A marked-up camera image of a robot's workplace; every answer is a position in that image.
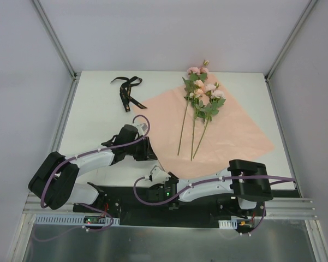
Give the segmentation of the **pink wrapping paper sheet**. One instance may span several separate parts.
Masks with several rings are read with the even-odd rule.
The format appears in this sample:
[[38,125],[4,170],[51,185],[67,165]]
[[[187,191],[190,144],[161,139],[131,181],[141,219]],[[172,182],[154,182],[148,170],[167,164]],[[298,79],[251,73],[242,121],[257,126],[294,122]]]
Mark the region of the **pink wrapping paper sheet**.
[[274,150],[267,132],[254,118],[265,81],[259,73],[213,73],[226,101],[205,126],[194,119],[184,100],[182,72],[139,72],[142,84],[134,92],[145,109],[135,109],[151,124],[149,138],[165,171],[179,178],[197,178],[228,167],[233,159],[259,160]]

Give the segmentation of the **peach fake flower stem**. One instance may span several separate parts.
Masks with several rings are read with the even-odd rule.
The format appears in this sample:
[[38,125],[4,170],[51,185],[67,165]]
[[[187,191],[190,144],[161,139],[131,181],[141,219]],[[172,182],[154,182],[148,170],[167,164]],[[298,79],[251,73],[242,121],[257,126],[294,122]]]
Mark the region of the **peach fake flower stem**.
[[193,128],[192,128],[192,142],[190,149],[190,160],[193,160],[194,140],[195,140],[195,126],[197,119],[204,113],[204,102],[202,101],[205,95],[205,85],[201,80],[196,80],[192,84],[193,94],[191,95],[191,104],[193,107]]

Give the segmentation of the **pale pink fake flower stem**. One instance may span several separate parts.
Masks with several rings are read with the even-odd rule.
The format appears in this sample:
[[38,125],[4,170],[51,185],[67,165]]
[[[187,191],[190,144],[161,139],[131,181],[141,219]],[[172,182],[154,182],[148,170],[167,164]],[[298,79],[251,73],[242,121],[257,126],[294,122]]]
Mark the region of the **pale pink fake flower stem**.
[[206,93],[203,96],[202,101],[204,102],[204,105],[205,105],[206,119],[204,121],[200,118],[197,119],[197,120],[202,121],[203,131],[202,131],[202,135],[199,139],[199,142],[196,145],[196,148],[193,150],[193,159],[195,158],[195,156],[200,148],[202,140],[207,131],[208,125],[212,122],[213,117],[219,113],[219,109],[224,105],[224,103],[226,101],[224,92],[222,90],[220,90],[219,87],[220,87],[220,84],[217,82],[215,82],[214,84],[205,85]]

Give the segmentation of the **pink fake flower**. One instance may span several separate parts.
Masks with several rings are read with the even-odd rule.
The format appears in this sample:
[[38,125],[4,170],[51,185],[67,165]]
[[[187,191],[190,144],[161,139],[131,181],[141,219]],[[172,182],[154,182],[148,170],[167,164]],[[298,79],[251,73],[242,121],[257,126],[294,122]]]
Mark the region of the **pink fake flower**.
[[[208,69],[206,68],[207,65],[208,65],[208,61],[204,60],[202,67],[190,67],[187,70],[187,74],[188,74],[187,78],[182,78],[182,80],[184,82],[184,91],[186,94],[184,95],[185,108],[184,108],[183,120],[182,120],[181,131],[180,131],[180,138],[179,138],[179,143],[178,143],[178,150],[177,150],[178,156],[180,155],[180,152],[181,152],[181,146],[182,146],[182,141],[183,141],[183,132],[184,132],[188,108],[190,106],[192,107],[192,104],[191,104],[191,100],[192,100],[191,95],[193,94],[192,84],[196,80],[201,80],[205,85],[205,81],[207,80],[207,77],[208,77]],[[206,119],[205,107],[204,107],[204,113],[201,114],[201,116],[199,118],[202,119],[203,121]]]

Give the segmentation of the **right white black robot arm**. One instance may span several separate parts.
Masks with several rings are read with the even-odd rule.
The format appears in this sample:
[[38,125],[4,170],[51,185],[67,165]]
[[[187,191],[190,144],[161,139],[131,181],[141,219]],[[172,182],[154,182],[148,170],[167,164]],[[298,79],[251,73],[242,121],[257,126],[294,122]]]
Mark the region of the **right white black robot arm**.
[[231,160],[229,167],[212,175],[182,179],[168,174],[158,189],[148,191],[148,204],[161,206],[178,202],[192,203],[204,197],[231,195],[235,210],[248,215],[257,203],[273,199],[266,165],[246,160]]

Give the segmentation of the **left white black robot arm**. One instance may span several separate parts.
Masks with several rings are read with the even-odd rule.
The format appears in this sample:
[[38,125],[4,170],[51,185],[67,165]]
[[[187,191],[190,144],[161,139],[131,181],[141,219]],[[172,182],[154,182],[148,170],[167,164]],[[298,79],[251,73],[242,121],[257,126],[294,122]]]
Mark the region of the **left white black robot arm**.
[[91,151],[70,158],[51,152],[28,184],[44,208],[59,209],[67,201],[85,203],[92,212],[104,207],[100,190],[91,184],[78,184],[76,179],[90,171],[112,166],[132,156],[135,161],[157,160],[147,137],[148,124],[126,124],[117,135]]

